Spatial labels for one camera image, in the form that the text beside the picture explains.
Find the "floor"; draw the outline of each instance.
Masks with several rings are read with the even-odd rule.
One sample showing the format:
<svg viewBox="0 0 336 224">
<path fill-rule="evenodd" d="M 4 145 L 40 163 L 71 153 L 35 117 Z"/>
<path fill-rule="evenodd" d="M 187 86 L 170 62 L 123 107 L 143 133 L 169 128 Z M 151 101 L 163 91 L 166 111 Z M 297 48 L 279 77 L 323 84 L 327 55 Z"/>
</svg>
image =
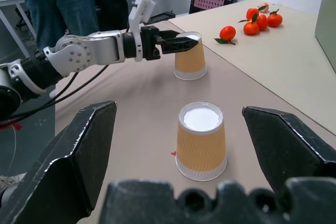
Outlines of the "floor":
<svg viewBox="0 0 336 224">
<path fill-rule="evenodd" d="M 7 8 L 3 11 L 12 12 L 13 10 Z M 11 23 L 16 22 L 16 13 L 13 13 L 10 17 L 16 17 L 15 19 L 10 20 Z M 17 33 L 23 39 L 28 51 L 33 54 L 36 50 L 36 44 L 34 40 L 32 40 L 27 29 L 17 31 Z M 11 53 L 1 55 L 0 63 L 11 62 L 23 57 L 16 44 L 10 46 Z M 50 99 L 49 93 L 53 89 L 55 89 L 55 87 L 50 87 L 41 98 L 23 104 L 17 112 L 21 113 L 43 105 Z M 21 125 L 23 128 L 16 132 L 16 153 L 9 173 L 8 169 L 15 148 L 14 132 L 12 128 L 0 130 L 0 175 L 14 176 L 29 170 L 39 153 L 55 136 L 55 106 L 38 112 L 30 118 L 23 120 Z"/>
</svg>

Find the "upside-down cup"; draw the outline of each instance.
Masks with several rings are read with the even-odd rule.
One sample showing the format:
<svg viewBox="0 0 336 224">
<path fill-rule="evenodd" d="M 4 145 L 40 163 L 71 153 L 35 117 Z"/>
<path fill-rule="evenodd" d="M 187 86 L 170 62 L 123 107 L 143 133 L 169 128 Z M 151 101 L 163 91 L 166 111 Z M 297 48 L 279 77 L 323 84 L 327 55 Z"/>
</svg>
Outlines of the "upside-down cup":
<svg viewBox="0 0 336 224">
<path fill-rule="evenodd" d="M 197 80 L 206 72 L 202 36 L 197 32 L 182 33 L 177 37 L 188 37 L 198 41 L 197 46 L 175 55 L 175 76 L 182 80 Z"/>
<path fill-rule="evenodd" d="M 176 165 L 189 179 L 209 181 L 227 164 L 223 113 L 208 102 L 185 106 L 179 115 Z"/>
</svg>

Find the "jeans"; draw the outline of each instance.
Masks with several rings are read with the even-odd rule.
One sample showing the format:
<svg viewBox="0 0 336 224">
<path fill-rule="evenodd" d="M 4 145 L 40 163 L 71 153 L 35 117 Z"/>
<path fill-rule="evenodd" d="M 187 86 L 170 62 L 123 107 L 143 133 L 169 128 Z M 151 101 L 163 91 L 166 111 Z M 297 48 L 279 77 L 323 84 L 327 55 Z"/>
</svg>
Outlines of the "jeans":
<svg viewBox="0 0 336 224">
<path fill-rule="evenodd" d="M 65 34 L 87 36 L 99 30 L 94 0 L 25 0 L 38 50 L 54 47 Z"/>
</svg>

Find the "orange paper cup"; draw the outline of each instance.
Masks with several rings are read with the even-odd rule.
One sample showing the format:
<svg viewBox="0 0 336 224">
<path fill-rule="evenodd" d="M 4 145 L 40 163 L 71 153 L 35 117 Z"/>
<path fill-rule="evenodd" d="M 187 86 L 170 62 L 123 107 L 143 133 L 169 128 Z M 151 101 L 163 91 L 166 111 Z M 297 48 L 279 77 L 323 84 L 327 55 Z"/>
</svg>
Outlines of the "orange paper cup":
<svg viewBox="0 0 336 224">
<path fill-rule="evenodd" d="M 185 106 L 179 116 L 176 165 L 189 179 L 217 178 L 227 164 L 223 113 L 208 102 Z"/>
<path fill-rule="evenodd" d="M 197 32 L 182 33 L 179 37 L 188 37 L 198 41 L 198 45 L 187 52 L 178 52 L 175 56 L 175 76 L 182 80 L 197 80 L 206 72 L 202 37 Z"/>
</svg>

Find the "beige table surface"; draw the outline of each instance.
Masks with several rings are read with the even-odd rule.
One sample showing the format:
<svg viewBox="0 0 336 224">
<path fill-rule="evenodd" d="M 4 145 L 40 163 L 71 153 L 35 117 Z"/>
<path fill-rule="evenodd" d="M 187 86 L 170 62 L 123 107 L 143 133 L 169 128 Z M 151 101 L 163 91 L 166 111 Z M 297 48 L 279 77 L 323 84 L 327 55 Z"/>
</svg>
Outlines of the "beige table surface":
<svg viewBox="0 0 336 224">
<path fill-rule="evenodd" d="M 183 31 L 202 34 L 203 44 L 289 104 L 336 134 L 336 74 L 315 38 L 317 16 L 287 7 L 283 25 L 257 36 L 243 32 L 247 9 L 264 1 L 248 0 L 170 21 Z M 237 45 L 220 45 L 220 30 L 237 30 Z"/>
<path fill-rule="evenodd" d="M 161 30 L 175 29 L 169 22 L 157 25 Z M 336 147 L 336 137 L 294 109 L 233 65 L 205 48 L 208 73 L 196 81 L 174 76 L 174 55 L 161 60 L 136 63 L 127 60 L 111 65 L 89 87 L 56 106 L 56 132 L 60 132 L 76 113 L 93 103 L 116 100 L 118 111 L 109 166 L 96 210 L 79 223 L 96 223 L 108 183 L 114 179 L 162 179 L 172 183 L 175 195 L 196 187 L 212 197 L 216 185 L 234 179 L 247 191 L 269 188 L 261 172 L 244 118 L 243 106 L 273 108 L 295 114 L 326 142 Z M 70 90 L 95 75 L 101 67 L 81 72 Z M 59 92 L 69 78 L 57 85 Z M 224 173 L 210 182 L 195 182 L 177 170 L 171 152 L 176 150 L 177 117 L 190 102 L 203 100 L 217 104 L 224 113 L 228 165 Z"/>
</svg>

